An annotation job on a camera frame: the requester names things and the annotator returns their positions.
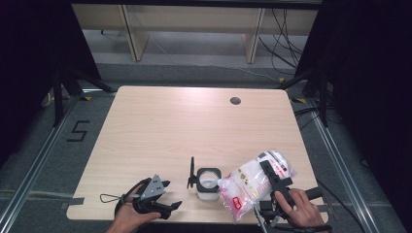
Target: wooden table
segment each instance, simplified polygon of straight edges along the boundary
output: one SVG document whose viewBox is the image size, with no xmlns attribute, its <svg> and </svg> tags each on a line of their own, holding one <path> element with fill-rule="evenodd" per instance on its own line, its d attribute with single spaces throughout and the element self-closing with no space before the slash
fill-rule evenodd
<svg viewBox="0 0 412 233">
<path fill-rule="evenodd" d="M 230 99 L 241 103 L 234 105 Z M 223 176 L 268 149 L 279 150 L 297 171 L 293 186 L 317 186 L 284 90 L 123 86 L 101 129 L 74 198 L 70 219 L 114 218 L 117 202 L 100 194 L 122 195 L 145 178 L 159 174 L 171 184 L 158 200 L 183 201 L 168 222 L 232 223 L 221 200 L 202 201 L 187 189 L 190 158 L 195 168 L 216 167 Z M 322 205 L 323 200 L 314 200 Z M 253 212 L 239 223 L 256 224 Z"/>
</svg>

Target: cable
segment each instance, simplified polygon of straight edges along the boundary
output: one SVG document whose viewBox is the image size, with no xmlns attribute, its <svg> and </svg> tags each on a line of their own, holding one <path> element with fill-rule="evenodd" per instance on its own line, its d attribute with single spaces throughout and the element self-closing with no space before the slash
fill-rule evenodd
<svg viewBox="0 0 412 233">
<path fill-rule="evenodd" d="M 319 117 L 319 115 L 311 118 L 308 122 L 306 122 L 302 127 L 299 128 L 299 130 L 302 130 L 304 127 L 306 127 L 310 122 L 312 122 L 314 119 L 316 119 L 317 117 Z"/>
<path fill-rule="evenodd" d="M 10 197 L 15 194 L 14 190 L 0 190 L 0 197 Z M 57 199 L 71 199 L 73 194 L 71 193 L 59 193 L 48 191 L 30 191 L 28 198 L 57 198 Z"/>
<path fill-rule="evenodd" d="M 288 25 L 287 25 L 288 10 L 287 10 L 287 9 L 284 9 L 284 10 L 283 10 L 283 13 L 284 13 L 284 21 L 283 21 L 282 26 L 281 26 L 278 18 L 276 17 L 276 14 L 275 14 L 274 10 L 272 9 L 272 15 L 274 16 L 274 18 L 275 18 L 275 20 L 276 20 L 276 23 L 278 24 L 278 27 L 279 27 L 279 30 L 280 30 L 280 33 L 279 33 L 278 38 L 276 38 L 275 35 L 273 35 L 273 38 L 274 38 L 275 41 L 276 41 L 276 44 L 275 44 L 275 46 L 274 46 L 274 48 L 273 48 L 273 51 L 276 49 L 277 45 L 280 45 L 280 46 L 282 46 L 284 49 L 289 50 L 290 53 L 291 53 L 292 59 L 293 59 L 293 63 L 294 63 L 294 66 L 292 66 L 292 67 L 295 67 L 295 66 L 297 65 L 297 63 L 299 62 L 299 59 L 297 58 L 296 53 L 301 54 L 302 51 L 301 51 L 298 47 L 296 47 L 296 46 L 291 42 L 291 40 L 289 39 Z M 288 44 L 287 47 L 284 46 L 284 45 L 279 41 L 282 36 L 285 38 L 285 41 L 286 41 L 287 44 Z"/>
<path fill-rule="evenodd" d="M 270 80 L 272 80 L 272 81 L 274 81 L 274 82 L 276 82 L 276 83 L 280 83 L 279 81 L 277 81 L 276 79 L 274 79 L 274 78 L 272 78 L 272 77 L 270 77 L 270 76 L 263 75 L 263 74 L 257 74 L 257 73 L 250 72 L 250 71 L 247 71 L 247 70 L 244 70 L 244 69 L 241 69 L 241 68 L 228 67 L 228 66 L 218 66 L 218 65 L 205 65 L 205 66 L 204 66 L 204 65 L 195 65 L 195 64 L 189 64 L 189 63 L 176 62 L 175 60 L 173 60 L 172 58 L 170 58 L 169 52 L 167 52 L 166 50 L 164 50 L 164 49 L 158 44 L 158 42 L 157 42 L 153 37 L 151 37 L 151 40 L 154 42 L 154 44 L 157 46 L 157 48 L 160 49 L 161 51 L 163 51 L 163 52 L 167 55 L 167 58 L 168 58 L 172 63 L 174 63 L 174 64 L 184 65 L 184 66 L 217 67 L 217 68 L 224 68 L 224 69 L 229 69 L 229 70 L 239 70 L 239 71 L 245 72 L 245 73 L 247 73 L 247 74 L 265 77 L 265 78 L 268 78 L 268 79 L 270 79 Z"/>
<path fill-rule="evenodd" d="M 327 116 L 326 116 L 326 118 L 327 118 L 330 122 L 333 122 L 333 123 L 335 123 L 335 124 L 344 124 L 341 119 L 339 119 L 340 121 L 336 121 L 336 120 L 332 120 L 331 118 L 329 118 L 329 117 L 327 117 Z"/>
<path fill-rule="evenodd" d="M 113 197 L 113 199 L 110 199 L 109 201 L 104 201 L 104 200 L 103 200 L 103 196 Z M 111 195 L 111 194 L 106 194 L 106 193 L 100 194 L 100 201 L 101 201 L 102 203 L 109 203 L 109 202 L 119 201 L 120 199 L 121 199 L 121 197 L 119 197 L 119 196 L 115 196 L 115 195 Z"/>
<path fill-rule="evenodd" d="M 279 59 L 281 59 L 282 61 L 284 61 L 285 63 L 287 63 L 288 65 L 290 65 L 293 69 L 296 68 L 295 65 L 291 64 L 290 62 L 288 62 L 285 58 L 283 58 L 281 55 L 277 54 L 274 50 L 271 50 L 265 43 L 264 41 L 258 37 L 258 39 L 260 40 L 260 42 L 263 44 L 263 46 L 270 52 L 272 53 L 272 55 L 277 56 Z"/>
<path fill-rule="evenodd" d="M 318 108 L 307 108 L 307 109 L 302 109 L 294 112 L 295 116 L 302 116 L 303 114 L 310 113 L 312 111 L 318 111 Z"/>
<path fill-rule="evenodd" d="M 272 56 L 270 57 L 270 62 L 272 63 L 272 67 L 273 67 L 274 70 L 276 70 L 277 72 L 280 72 L 280 73 L 282 73 L 282 74 L 284 74 L 284 75 L 293 75 L 293 74 L 291 74 L 291 73 L 282 72 L 282 71 L 278 70 L 278 69 L 275 67 L 275 64 L 273 63 L 273 56 L 274 56 L 274 52 L 272 52 Z"/>
<path fill-rule="evenodd" d="M 349 215 L 355 220 L 355 222 L 358 224 L 358 226 L 360 227 L 360 230 L 361 230 L 361 232 L 365 232 L 364 231 L 364 228 L 363 228 L 363 226 L 361 225 L 361 222 L 358 220 L 358 218 L 354 215 L 354 213 L 352 213 L 352 211 L 351 210 L 349 210 L 349 208 L 345 205 L 345 204 L 343 204 L 343 202 L 329 189 L 329 188 L 327 188 L 327 186 L 324 184 L 324 183 L 322 183 L 321 181 L 319 181 L 319 179 L 317 179 L 316 178 L 316 181 L 324 188 L 324 189 L 326 189 L 326 191 L 328 192 L 328 193 L 330 193 L 330 195 L 332 195 L 335 199 L 336 199 L 336 201 L 337 202 L 339 202 L 339 204 L 349 213 Z"/>
<path fill-rule="evenodd" d="M 274 226 L 274 229 L 282 230 L 282 231 L 291 231 L 291 232 L 298 232 L 298 233 L 312 233 L 312 232 L 332 232 L 332 227 L 325 224 L 322 226 L 309 226 L 309 227 L 282 227 L 282 226 Z"/>
</svg>

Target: snack package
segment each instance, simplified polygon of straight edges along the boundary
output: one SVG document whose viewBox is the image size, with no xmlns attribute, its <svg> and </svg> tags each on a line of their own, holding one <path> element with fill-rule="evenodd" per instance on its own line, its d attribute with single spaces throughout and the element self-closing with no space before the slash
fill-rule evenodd
<svg viewBox="0 0 412 233">
<path fill-rule="evenodd" d="M 289 161 L 276 150 L 267 150 L 257 158 L 232 171 L 227 177 L 218 180 L 219 194 L 224 205 L 229 208 L 233 219 L 238 221 L 254 204 L 270 194 L 272 187 L 264 175 L 260 162 L 268 160 L 280 177 L 293 178 L 295 170 Z"/>
</svg>

